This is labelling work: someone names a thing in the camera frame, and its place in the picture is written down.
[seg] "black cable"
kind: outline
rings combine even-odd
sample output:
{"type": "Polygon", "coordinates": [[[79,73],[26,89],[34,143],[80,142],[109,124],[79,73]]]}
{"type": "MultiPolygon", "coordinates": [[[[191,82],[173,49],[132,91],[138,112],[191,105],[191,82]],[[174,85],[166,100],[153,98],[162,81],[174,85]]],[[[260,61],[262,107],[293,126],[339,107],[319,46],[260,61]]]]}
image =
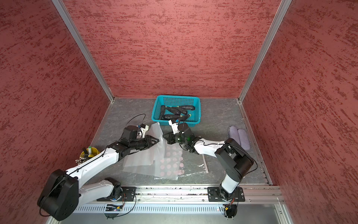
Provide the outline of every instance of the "black cable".
{"type": "Polygon", "coordinates": [[[232,218],[234,218],[234,217],[236,216],[236,214],[237,214],[237,208],[238,208],[238,207],[239,207],[239,203],[236,204],[236,211],[235,211],[235,214],[234,214],[232,217],[228,217],[228,216],[225,215],[225,206],[224,206],[224,213],[221,213],[221,214],[222,214],[225,218],[232,219],[232,218]]]}
{"type": "Polygon", "coordinates": [[[141,134],[140,134],[140,137],[143,138],[143,137],[144,137],[144,136],[143,136],[143,132],[142,132],[141,129],[139,129],[139,130],[140,130],[140,133],[141,133],[141,134]]]}
{"type": "MultiPolygon", "coordinates": [[[[137,203],[137,197],[135,196],[135,194],[134,194],[134,197],[135,197],[134,205],[133,205],[132,209],[131,209],[129,212],[127,212],[126,214],[130,213],[130,212],[134,209],[134,207],[135,207],[135,205],[136,205],[136,203],[137,203]]],[[[115,216],[115,217],[113,217],[113,218],[121,217],[121,216],[124,216],[124,215],[126,215],[126,214],[118,215],[118,216],[115,216]]]]}
{"type": "Polygon", "coordinates": [[[117,207],[118,207],[118,205],[117,205],[117,206],[107,205],[107,206],[106,206],[106,211],[114,211],[114,210],[117,209],[117,207]]]}
{"type": "MultiPolygon", "coordinates": [[[[60,182],[58,182],[58,183],[56,184],[56,186],[50,191],[50,193],[48,193],[48,195],[46,196],[46,199],[48,198],[48,196],[53,192],[53,190],[54,190],[64,179],[66,179],[66,176],[65,176],[62,180],[60,180],[60,182]]],[[[40,205],[39,214],[40,214],[42,217],[49,217],[49,216],[51,216],[51,215],[43,215],[43,214],[41,213],[42,206],[43,206],[43,204],[45,203],[46,199],[45,199],[45,200],[41,203],[41,205],[40,205]]]]}
{"type": "Polygon", "coordinates": [[[194,141],[192,143],[192,145],[190,146],[191,149],[195,150],[195,148],[193,148],[193,146],[195,145],[195,143],[197,143],[198,141],[201,141],[201,142],[204,142],[203,140],[197,140],[197,141],[194,141]]]}
{"type": "Polygon", "coordinates": [[[229,204],[225,205],[225,207],[230,206],[230,208],[231,208],[231,205],[232,205],[232,203],[234,202],[234,200],[235,200],[235,198],[233,198],[229,204]]]}
{"type": "Polygon", "coordinates": [[[137,152],[139,152],[139,151],[140,151],[140,150],[135,151],[135,152],[131,152],[131,153],[129,153],[128,155],[132,155],[132,154],[137,153],[137,152]]]}
{"type": "Polygon", "coordinates": [[[257,168],[258,168],[258,164],[257,164],[256,160],[255,160],[251,155],[249,155],[247,152],[245,152],[244,150],[242,150],[242,149],[240,149],[240,148],[238,148],[238,147],[236,147],[236,146],[233,146],[233,145],[231,145],[231,144],[216,144],[216,143],[211,143],[211,144],[207,144],[207,145],[203,144],[203,145],[204,145],[204,146],[209,146],[209,145],[226,145],[226,146],[232,146],[232,147],[234,147],[234,148],[236,148],[236,149],[242,151],[243,153],[245,153],[245,154],[246,154],[249,158],[251,158],[251,159],[255,162],[255,164],[256,164],[256,168],[253,169],[253,170],[251,170],[251,171],[249,171],[249,172],[247,172],[247,173],[245,174],[245,176],[248,175],[248,174],[251,173],[251,172],[254,172],[254,171],[257,170],[257,168]]]}
{"type": "Polygon", "coordinates": [[[144,115],[143,120],[142,120],[142,124],[143,124],[143,121],[144,121],[144,118],[145,118],[146,114],[138,114],[137,116],[134,116],[132,119],[130,119],[130,120],[126,123],[126,125],[125,125],[124,127],[127,127],[127,124],[128,124],[131,120],[133,120],[134,118],[136,118],[136,117],[138,117],[138,116],[140,116],[140,115],[144,115]]]}
{"type": "Polygon", "coordinates": [[[180,147],[181,147],[182,150],[186,150],[186,149],[183,149],[182,144],[179,144],[179,145],[180,145],[180,147]]]}
{"type": "Polygon", "coordinates": [[[114,204],[107,204],[106,208],[110,208],[110,209],[116,209],[118,207],[118,205],[114,205],[114,204]]]}

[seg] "purple cleaning pad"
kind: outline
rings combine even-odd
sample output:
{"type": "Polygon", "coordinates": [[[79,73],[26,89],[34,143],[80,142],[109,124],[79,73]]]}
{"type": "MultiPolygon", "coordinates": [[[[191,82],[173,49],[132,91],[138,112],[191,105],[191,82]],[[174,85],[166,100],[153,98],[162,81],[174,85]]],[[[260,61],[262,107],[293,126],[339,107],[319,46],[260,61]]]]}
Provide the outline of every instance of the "purple cleaning pad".
{"type": "Polygon", "coordinates": [[[248,141],[247,133],[244,129],[237,130],[240,138],[240,145],[245,150],[250,150],[250,142],[248,141]]]}
{"type": "Polygon", "coordinates": [[[228,129],[229,138],[234,139],[240,145],[240,136],[235,126],[230,126],[228,129]]]}

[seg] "clear plastic sheet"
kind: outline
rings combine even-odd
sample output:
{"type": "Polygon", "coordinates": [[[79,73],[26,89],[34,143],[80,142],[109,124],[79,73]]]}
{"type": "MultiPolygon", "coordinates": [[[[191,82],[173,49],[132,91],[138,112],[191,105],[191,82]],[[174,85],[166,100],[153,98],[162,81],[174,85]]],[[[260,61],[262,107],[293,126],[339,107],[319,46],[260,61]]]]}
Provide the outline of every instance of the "clear plastic sheet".
{"type": "Polygon", "coordinates": [[[163,138],[159,123],[153,124],[147,133],[159,139],[156,144],[157,147],[154,148],[153,146],[142,152],[127,156],[129,158],[125,160],[123,171],[177,180],[182,148],[179,144],[167,144],[163,138]]]}
{"type": "Polygon", "coordinates": [[[159,122],[152,124],[150,129],[146,132],[146,135],[147,134],[159,139],[159,142],[147,150],[124,157],[124,167],[149,166],[152,165],[155,160],[159,161],[164,158],[165,145],[162,140],[163,133],[159,122]]]}
{"type": "MultiPolygon", "coordinates": [[[[169,127],[162,126],[161,128],[164,133],[168,133],[168,132],[172,131],[170,126],[169,127]]],[[[180,182],[183,182],[183,181],[185,182],[189,179],[196,179],[196,180],[203,179],[208,176],[207,175],[207,173],[208,173],[207,167],[208,166],[204,159],[204,155],[198,155],[195,153],[190,153],[187,150],[183,150],[182,156],[180,158],[180,163],[179,163],[178,180],[180,180],[180,182]]]]}

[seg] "yellow cup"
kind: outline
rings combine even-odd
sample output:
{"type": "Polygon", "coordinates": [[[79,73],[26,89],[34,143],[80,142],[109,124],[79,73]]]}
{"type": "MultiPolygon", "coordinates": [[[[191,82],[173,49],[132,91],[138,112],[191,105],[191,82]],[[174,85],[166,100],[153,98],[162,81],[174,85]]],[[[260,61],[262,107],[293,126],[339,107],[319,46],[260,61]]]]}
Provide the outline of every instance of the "yellow cup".
{"type": "MultiPolygon", "coordinates": [[[[93,157],[95,157],[96,155],[98,155],[100,152],[95,148],[95,147],[92,147],[92,155],[93,157]]],[[[83,158],[83,155],[84,155],[84,152],[81,153],[81,155],[79,156],[80,158],[83,158]]]]}

